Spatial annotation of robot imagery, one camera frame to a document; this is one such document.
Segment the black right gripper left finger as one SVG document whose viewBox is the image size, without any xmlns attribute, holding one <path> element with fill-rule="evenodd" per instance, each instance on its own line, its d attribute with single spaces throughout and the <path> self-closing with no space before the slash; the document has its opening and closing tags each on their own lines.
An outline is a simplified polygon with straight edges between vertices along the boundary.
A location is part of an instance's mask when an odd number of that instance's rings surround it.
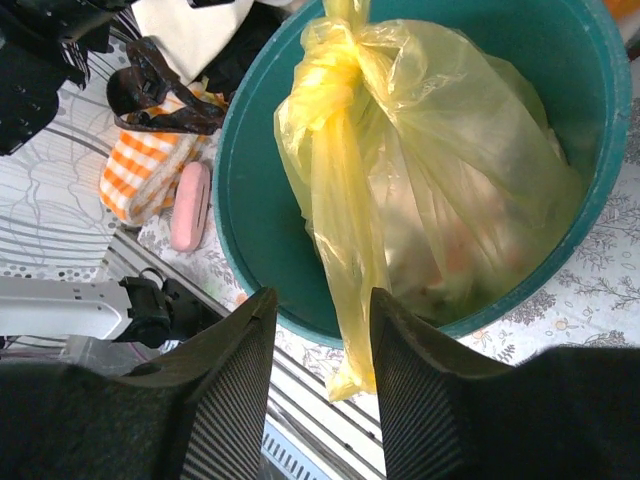
<svg viewBox="0 0 640 480">
<path fill-rule="evenodd" d="M 274 290 L 168 353 L 108 377 L 1 367 L 5 479 L 254 479 L 273 362 Z"/>
</svg>

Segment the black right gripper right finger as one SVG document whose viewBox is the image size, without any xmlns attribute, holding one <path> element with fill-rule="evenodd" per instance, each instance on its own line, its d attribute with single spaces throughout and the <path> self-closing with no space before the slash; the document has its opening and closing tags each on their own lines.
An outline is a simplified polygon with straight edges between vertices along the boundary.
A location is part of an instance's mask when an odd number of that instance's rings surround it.
<svg viewBox="0 0 640 480">
<path fill-rule="evenodd" d="M 554 347 L 512 367 L 371 294 L 390 479 L 635 479 L 639 352 Z"/>
</svg>

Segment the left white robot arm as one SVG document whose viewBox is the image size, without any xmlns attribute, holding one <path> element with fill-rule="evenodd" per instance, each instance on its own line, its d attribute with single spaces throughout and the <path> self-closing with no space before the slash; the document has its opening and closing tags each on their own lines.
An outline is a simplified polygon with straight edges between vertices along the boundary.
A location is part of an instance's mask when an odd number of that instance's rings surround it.
<svg viewBox="0 0 640 480">
<path fill-rule="evenodd" d="M 204 67 L 228 43 L 216 34 L 218 1 L 5 1 L 1 5 L 1 152 L 11 155 L 55 118 L 66 82 L 83 84 L 82 42 L 104 48 L 110 21 L 131 9 L 142 35 L 130 66 L 108 82 L 121 134 L 99 183 L 103 203 L 129 226 L 167 208 L 170 240 L 196 248 L 206 222 L 211 175 L 201 157 L 226 107 L 207 91 Z M 215 315 L 172 280 L 64 283 L 5 277 L 3 336 L 77 335 L 156 348 L 185 340 Z"/>
</svg>

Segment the yellow plastic trash bag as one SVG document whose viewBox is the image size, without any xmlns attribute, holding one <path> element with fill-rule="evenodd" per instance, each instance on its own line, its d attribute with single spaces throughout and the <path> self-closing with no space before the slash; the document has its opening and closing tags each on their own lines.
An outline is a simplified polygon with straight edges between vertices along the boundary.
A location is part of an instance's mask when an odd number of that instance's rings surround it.
<svg viewBox="0 0 640 480">
<path fill-rule="evenodd" d="M 455 30 L 369 11 L 325 3 L 274 115 L 343 340 L 333 401 L 376 389 L 374 288 L 436 326 L 471 315 L 547 258 L 585 193 L 511 63 Z"/>
</svg>

